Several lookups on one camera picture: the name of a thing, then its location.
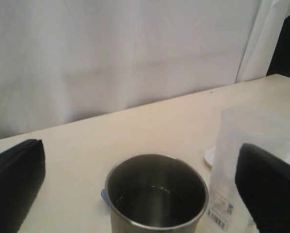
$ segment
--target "table surface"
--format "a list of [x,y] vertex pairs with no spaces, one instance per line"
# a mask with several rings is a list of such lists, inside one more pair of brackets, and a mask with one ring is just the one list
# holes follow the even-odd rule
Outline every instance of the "table surface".
[[[290,120],[290,78],[273,75],[0,140],[0,152],[42,139],[46,177],[20,233],[110,233],[101,189],[110,168],[137,154],[178,157],[209,182],[204,152],[223,109],[249,104]],[[210,232],[200,221],[197,232]]]

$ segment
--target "stainless steel cup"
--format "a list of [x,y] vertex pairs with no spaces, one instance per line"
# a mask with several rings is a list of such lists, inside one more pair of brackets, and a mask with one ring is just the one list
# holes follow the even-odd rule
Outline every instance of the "stainless steel cup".
[[197,171],[157,154],[116,165],[105,190],[112,233],[194,233],[208,203],[206,184]]

